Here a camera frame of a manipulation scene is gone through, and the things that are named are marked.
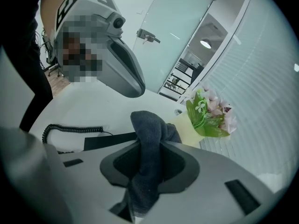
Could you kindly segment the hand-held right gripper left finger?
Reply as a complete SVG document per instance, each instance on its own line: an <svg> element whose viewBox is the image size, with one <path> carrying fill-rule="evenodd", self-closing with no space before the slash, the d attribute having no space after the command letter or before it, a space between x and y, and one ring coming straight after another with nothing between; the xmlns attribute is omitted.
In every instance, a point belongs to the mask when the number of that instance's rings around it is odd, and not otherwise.
<svg viewBox="0 0 299 224"><path fill-rule="evenodd" d="M0 127L0 167L23 224L133 224L126 184L108 156L117 146L60 154L18 128Z"/></svg>

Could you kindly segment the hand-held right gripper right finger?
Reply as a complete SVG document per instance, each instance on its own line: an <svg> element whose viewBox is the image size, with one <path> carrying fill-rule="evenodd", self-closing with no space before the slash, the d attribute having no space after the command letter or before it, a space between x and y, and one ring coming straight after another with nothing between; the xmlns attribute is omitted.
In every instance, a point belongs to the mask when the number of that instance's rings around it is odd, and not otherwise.
<svg viewBox="0 0 299 224"><path fill-rule="evenodd" d="M168 142L192 155L199 175L183 192L161 194L140 224L258 224L286 192L273 193L260 179L233 160L188 145ZM238 180L257 201L249 214L241 209L226 183Z"/></svg>

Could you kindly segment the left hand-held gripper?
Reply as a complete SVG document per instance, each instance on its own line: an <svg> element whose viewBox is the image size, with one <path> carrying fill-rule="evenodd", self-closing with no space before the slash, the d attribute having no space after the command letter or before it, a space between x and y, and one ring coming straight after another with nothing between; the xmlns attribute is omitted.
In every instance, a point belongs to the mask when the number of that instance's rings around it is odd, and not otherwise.
<svg viewBox="0 0 299 224"><path fill-rule="evenodd" d="M145 92L142 69L120 39L124 17L113 0L62 0L56 10L52 45L70 82L100 80L128 98Z"/></svg>

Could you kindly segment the black box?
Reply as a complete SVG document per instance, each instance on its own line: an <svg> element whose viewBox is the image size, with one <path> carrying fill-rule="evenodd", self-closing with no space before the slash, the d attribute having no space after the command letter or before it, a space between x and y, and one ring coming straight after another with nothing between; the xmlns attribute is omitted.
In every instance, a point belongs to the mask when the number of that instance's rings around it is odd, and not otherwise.
<svg viewBox="0 0 299 224"><path fill-rule="evenodd" d="M118 145L136 139L137 139L137 135L135 132L101 136L101 137L88 137L85 138L83 151L90 151L90 150L110 147L110 146Z"/></svg>

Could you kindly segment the dark blue cloth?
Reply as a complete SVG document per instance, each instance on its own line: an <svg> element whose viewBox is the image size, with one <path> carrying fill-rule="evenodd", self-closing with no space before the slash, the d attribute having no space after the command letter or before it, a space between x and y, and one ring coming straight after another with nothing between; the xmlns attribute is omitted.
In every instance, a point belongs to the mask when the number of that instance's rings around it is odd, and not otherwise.
<svg viewBox="0 0 299 224"><path fill-rule="evenodd" d="M158 185L162 182L160 142L181 143L173 124L149 111L136 111L130 115L135 133L140 141L140 165L128 184L135 217L143 218L159 198Z"/></svg>

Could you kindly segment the person's left forearm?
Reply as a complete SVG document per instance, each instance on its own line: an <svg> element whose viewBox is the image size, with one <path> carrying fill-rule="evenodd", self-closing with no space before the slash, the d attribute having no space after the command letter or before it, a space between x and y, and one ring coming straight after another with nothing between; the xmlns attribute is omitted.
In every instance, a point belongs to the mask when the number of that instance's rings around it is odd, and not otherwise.
<svg viewBox="0 0 299 224"><path fill-rule="evenodd" d="M48 37L55 27L56 11L63 0L41 0L40 15L43 27Z"/></svg>

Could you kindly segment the white square table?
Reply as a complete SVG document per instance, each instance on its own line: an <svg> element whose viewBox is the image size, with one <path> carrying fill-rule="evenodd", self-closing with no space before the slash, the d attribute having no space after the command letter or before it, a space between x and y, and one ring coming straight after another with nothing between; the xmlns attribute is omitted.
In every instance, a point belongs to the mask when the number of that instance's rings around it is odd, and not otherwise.
<svg viewBox="0 0 299 224"><path fill-rule="evenodd" d="M101 133L69 133L51 130L47 143L63 153L80 153L85 138L114 138L116 135L139 135L131 121L131 113L149 111L165 123L177 121L179 111L187 115L186 106L146 90L138 98L127 98L101 82L73 83L64 88L44 108L32 125L29 135L42 142L42 135L50 124L70 127L101 126Z"/></svg>

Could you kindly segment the frosted glass door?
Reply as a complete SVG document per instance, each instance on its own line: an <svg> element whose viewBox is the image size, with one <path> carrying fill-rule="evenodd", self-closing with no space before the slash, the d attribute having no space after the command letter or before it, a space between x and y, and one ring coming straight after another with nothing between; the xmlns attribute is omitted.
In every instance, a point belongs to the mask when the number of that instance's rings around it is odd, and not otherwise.
<svg viewBox="0 0 299 224"><path fill-rule="evenodd" d="M146 89L158 93L212 0L154 0L141 29L155 40L137 38L133 52Z"/></svg>

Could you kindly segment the pink flowers in cream pot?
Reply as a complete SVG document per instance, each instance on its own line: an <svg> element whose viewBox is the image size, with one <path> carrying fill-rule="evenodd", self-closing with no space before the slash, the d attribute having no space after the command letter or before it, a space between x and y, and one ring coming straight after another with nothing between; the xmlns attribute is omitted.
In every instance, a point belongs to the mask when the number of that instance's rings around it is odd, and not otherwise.
<svg viewBox="0 0 299 224"><path fill-rule="evenodd" d="M185 145L198 147L204 138L226 138L237 128L233 107L205 84L188 88L183 94L186 111L173 118Z"/></svg>

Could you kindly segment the person's black shirt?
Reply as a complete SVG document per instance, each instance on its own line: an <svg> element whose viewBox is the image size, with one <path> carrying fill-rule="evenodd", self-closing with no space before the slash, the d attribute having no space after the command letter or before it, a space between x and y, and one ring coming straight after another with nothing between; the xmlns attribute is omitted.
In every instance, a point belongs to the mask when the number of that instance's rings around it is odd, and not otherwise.
<svg viewBox="0 0 299 224"><path fill-rule="evenodd" d="M0 0L0 46L35 94L20 124L20 129L26 132L53 99L51 86L40 66L40 49L36 43L38 1Z"/></svg>

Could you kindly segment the white window blinds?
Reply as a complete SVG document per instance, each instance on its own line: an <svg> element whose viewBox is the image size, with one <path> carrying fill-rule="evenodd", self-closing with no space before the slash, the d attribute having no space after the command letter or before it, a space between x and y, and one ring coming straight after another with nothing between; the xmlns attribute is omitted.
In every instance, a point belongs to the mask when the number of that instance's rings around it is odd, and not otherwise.
<svg viewBox="0 0 299 224"><path fill-rule="evenodd" d="M299 40L273 0L245 0L241 13L203 77L232 105L236 130L194 146L232 159L276 193L299 168Z"/></svg>

